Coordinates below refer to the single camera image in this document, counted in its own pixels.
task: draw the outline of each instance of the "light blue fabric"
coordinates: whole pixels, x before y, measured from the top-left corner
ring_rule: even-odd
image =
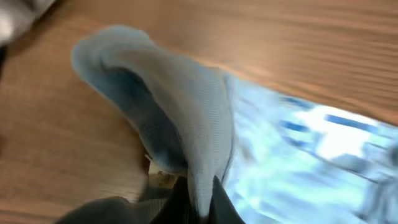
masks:
[[[246,223],[398,223],[396,127],[203,67],[127,27],[81,41],[72,62],[158,165],[187,173],[203,220],[217,175]]]

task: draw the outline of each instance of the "table surface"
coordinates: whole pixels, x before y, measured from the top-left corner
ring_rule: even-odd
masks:
[[[144,151],[70,67],[111,24],[284,93],[398,124],[398,1],[68,0],[10,46],[0,82],[0,223],[51,223],[142,189]]]

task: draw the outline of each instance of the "fabric fold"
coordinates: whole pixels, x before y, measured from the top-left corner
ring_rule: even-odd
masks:
[[[191,203],[205,219],[213,178],[223,178],[233,147],[223,74],[123,26],[82,40],[73,50],[72,64],[125,114],[158,165],[186,173]]]

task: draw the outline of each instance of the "wood grain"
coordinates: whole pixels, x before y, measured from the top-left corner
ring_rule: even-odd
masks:
[[[0,223],[50,223],[87,200],[141,191],[136,134],[70,68],[76,42],[111,24],[275,90],[398,124],[397,1],[65,0],[11,46],[4,67]]]

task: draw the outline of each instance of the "wooden table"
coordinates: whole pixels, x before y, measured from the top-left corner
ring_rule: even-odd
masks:
[[[0,83],[0,223],[51,223],[87,200],[135,200],[143,150],[70,67],[110,24],[291,95],[398,124],[393,0],[68,0],[11,46]]]

